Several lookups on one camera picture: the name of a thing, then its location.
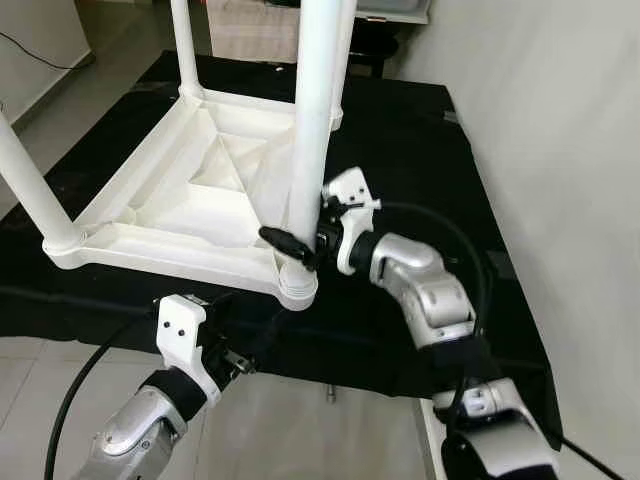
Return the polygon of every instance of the tiled floor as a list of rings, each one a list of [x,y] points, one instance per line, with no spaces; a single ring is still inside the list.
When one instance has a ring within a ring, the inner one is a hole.
[[[196,50],[210,52],[203,7],[194,2]],[[20,137],[44,172],[51,168],[153,63],[172,47],[167,2],[155,7],[82,2],[98,61],[74,75]],[[0,184],[0,215],[15,199]],[[59,404],[95,347],[77,342],[0,338],[0,479],[43,472]],[[92,435],[160,366],[157,355],[114,349],[89,375],[65,425],[56,479],[86,458]],[[162,475],[164,480],[423,479],[409,399],[253,375],[235,382],[219,405],[201,412]]]

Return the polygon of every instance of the white wall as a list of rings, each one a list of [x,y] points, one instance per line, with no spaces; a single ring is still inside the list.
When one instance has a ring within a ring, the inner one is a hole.
[[[58,65],[74,65],[89,52],[73,0],[1,0],[0,31]],[[9,122],[64,74],[0,38],[0,101]]]
[[[449,87],[567,435],[640,478],[640,2],[435,0],[431,21],[399,77]]]

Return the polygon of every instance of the black cloth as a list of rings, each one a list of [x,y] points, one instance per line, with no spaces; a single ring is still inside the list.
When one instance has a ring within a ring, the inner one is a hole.
[[[295,66],[198,57],[203,85],[243,95],[293,101]],[[131,92],[47,174],[75,218],[118,169],[177,96],[178,66],[164,52]],[[360,166],[374,198],[423,204],[457,222],[480,250],[507,258],[506,249],[461,127],[443,86],[350,77],[344,120],[331,137],[326,178]],[[377,231],[394,231],[440,250],[473,298],[473,272],[447,232],[414,214],[379,213]],[[141,321],[118,346],[155,351],[155,324],[144,316],[152,299],[194,293],[214,299],[230,290],[103,265],[56,268],[41,236],[17,206],[0,223],[0,335],[31,335],[98,344],[126,316]],[[314,304],[280,312],[269,296],[236,292],[224,318],[239,353],[259,355],[262,371],[387,395],[427,396],[433,375],[415,351],[402,313],[383,290],[334,269],[319,273]],[[494,355],[514,378],[534,415],[560,430],[551,369],[515,275],[498,275],[487,325]]]

